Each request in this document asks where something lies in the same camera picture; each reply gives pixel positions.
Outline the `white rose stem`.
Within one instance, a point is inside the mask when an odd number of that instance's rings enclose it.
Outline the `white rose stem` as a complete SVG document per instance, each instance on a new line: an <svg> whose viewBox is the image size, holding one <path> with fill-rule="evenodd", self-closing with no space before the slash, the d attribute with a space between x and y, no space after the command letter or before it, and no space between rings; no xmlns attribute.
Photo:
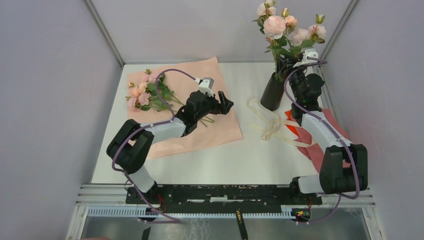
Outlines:
<svg viewBox="0 0 424 240"><path fill-rule="evenodd" d="M274 6L275 1L263 0L256 9L256 19L253 22L259 26L259 31L265 36L268 42L266 53L272 53L275 68L274 81L281 82L281 71L283 69L283 54L286 51L284 47L287 45L285 33L287 23L284 17L276 15L277 8Z"/></svg>

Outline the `cream printed ribbon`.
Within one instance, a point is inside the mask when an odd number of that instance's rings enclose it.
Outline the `cream printed ribbon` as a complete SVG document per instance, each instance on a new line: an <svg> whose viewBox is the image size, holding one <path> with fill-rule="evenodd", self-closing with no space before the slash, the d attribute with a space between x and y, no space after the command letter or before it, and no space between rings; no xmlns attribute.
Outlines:
<svg viewBox="0 0 424 240"><path fill-rule="evenodd" d="M270 138L274 136L283 143L295 147L304 148L308 148L311 145L317 143L314 138L312 138L311 144L305 144L287 137L287 135L280 130L280 127L285 126L286 124L293 125L293 123L289 123L287 119L281 119L278 114L266 109L264 106L261 105L260 101L257 98L250 98L246 102L246 106L256 117L258 117L262 122L264 122L264 126L260 126L251 122L246 124L249 128L256 129L261 132L260 139L262 141L269 141Z"/></svg>

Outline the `pink paper bouquet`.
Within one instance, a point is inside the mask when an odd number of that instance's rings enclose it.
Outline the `pink paper bouquet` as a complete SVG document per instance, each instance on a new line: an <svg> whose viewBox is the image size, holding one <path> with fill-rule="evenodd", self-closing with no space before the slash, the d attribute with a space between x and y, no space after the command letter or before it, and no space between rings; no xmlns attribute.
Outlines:
<svg viewBox="0 0 424 240"><path fill-rule="evenodd" d="M153 77L167 70L164 80L165 84L174 92L174 95L181 103L185 103L190 93L198 90L198 86L194 80L177 72L177 70L182 70L195 78L212 78L214 80L213 93L217 94L219 91L223 91L226 97L230 96L216 57L151 68L150 74L147 74L146 70L146 68L143 68L142 71L129 73L127 75L127 83L134 83L135 86L139 86L141 82L152 80ZM235 108L233 107L226 115L209 114L205 123L199 122L197 128L188 136L171 138L153 144L147 159L202 150L241 140L242 138Z"/></svg>

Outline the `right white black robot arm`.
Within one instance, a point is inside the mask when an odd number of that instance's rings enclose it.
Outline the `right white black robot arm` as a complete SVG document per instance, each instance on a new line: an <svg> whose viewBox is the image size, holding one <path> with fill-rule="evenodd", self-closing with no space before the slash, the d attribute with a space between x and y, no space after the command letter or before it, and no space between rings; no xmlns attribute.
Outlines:
<svg viewBox="0 0 424 240"><path fill-rule="evenodd" d="M364 145L346 139L326 118L318 104L323 79L305 69L326 64L316 56L304 56L301 61L288 66L284 88L291 88L287 97L291 101L291 117L305 129L323 151L318 174L295 177L295 187L289 189L289 199L302 204L309 194L338 194L357 199L368 187L368 152Z"/></svg>

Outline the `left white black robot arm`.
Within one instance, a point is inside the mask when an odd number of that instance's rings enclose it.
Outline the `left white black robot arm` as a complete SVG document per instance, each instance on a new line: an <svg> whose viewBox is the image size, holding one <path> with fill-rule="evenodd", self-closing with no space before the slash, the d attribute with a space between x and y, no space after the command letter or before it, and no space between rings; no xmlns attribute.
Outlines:
<svg viewBox="0 0 424 240"><path fill-rule="evenodd" d="M192 92L186 104L169 120L149 124L140 124L134 119L124 122L106 149L112 160L112 169L121 172L138 190L138 197L145 204L153 203L157 198L156 181L151 177L145 162L153 144L182 138L191 134L203 117L226 115L234 106L223 91L208 96L200 91Z"/></svg>

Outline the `black cylindrical vase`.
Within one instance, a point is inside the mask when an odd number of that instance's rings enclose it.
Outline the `black cylindrical vase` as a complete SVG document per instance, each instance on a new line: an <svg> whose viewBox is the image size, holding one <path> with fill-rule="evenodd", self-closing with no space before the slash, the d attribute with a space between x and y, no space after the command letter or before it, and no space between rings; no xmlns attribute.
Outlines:
<svg viewBox="0 0 424 240"><path fill-rule="evenodd" d="M275 111L280 107L284 95L284 82L287 73L273 73L264 89L260 103L263 107L270 111Z"/></svg>

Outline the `peach white artificial roses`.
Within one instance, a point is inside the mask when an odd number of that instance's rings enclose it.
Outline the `peach white artificial roses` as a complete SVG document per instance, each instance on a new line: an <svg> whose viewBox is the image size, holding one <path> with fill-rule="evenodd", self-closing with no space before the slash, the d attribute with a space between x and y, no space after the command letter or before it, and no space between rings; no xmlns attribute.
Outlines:
<svg viewBox="0 0 424 240"><path fill-rule="evenodd" d="M281 17L285 22L285 30L282 36L285 38L285 45L288 46L286 53L281 54L285 59L299 58L302 49L325 43L327 30L323 23L326 15L316 14L315 23L308 28L298 28L298 20L290 15L287 7L282 10Z"/></svg>

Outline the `orange paper piece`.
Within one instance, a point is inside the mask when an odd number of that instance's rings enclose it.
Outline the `orange paper piece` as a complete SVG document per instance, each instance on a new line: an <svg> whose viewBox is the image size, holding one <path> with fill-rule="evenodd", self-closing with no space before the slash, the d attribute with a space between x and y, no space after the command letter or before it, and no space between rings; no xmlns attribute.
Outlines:
<svg viewBox="0 0 424 240"><path fill-rule="evenodd" d="M299 140L300 135L299 135L298 129L302 129L302 127L297 123L295 119L292 118L291 110L287 110L284 113L289 123L293 124L293 125L286 124L285 126L296 136L296 139Z"/></svg>

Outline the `peach pink rose stems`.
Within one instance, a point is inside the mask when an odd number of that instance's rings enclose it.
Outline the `peach pink rose stems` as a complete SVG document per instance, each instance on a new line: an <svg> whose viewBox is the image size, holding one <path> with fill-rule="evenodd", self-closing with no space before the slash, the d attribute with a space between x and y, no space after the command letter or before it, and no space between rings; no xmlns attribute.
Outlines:
<svg viewBox="0 0 424 240"><path fill-rule="evenodd" d="M162 112L169 110L166 104L172 109L175 108L175 104L178 106L183 105L183 102L175 96L175 92L166 84L165 74L159 76L157 88L155 88L158 73L156 70L152 71L147 68L135 80L128 81L128 95L125 97L125 100L127 101L130 112L149 110Z"/></svg>

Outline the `pink crumpled cloth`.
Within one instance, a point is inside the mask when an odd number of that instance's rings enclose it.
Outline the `pink crumpled cloth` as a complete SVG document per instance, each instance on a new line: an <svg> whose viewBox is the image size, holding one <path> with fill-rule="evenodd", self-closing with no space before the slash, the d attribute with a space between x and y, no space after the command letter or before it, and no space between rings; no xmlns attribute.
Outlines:
<svg viewBox="0 0 424 240"><path fill-rule="evenodd" d="M322 112L324 113L327 121L333 126L335 127L335 129L346 139L349 140L349 135L348 133L341 128L341 126L339 125L339 123L336 121L335 117L333 116L332 112L327 109L327 108L323 108ZM304 143L304 144L308 144L310 145L312 143L312 136L303 128L300 127L295 127L295 126L291 126L291 125L286 125L286 127L293 133L296 135L296 139L295 141L300 142L300 143ZM321 170L321 166L323 163L323 158L324 158L324 152L323 150L320 148L320 146L316 143L314 145L311 145L309 147L297 147L297 149L304 155L306 156L309 160L311 160L313 166L315 167L316 171L319 173Z"/></svg>

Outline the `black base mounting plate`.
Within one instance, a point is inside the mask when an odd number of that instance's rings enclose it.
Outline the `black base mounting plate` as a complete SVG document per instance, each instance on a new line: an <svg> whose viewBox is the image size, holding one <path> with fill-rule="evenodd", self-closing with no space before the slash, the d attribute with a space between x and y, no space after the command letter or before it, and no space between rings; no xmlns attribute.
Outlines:
<svg viewBox="0 0 424 240"><path fill-rule="evenodd" d="M160 205L167 214L281 213L282 206L321 205L321 197L300 193L289 185L155 185L143 196L129 187L126 204Z"/></svg>

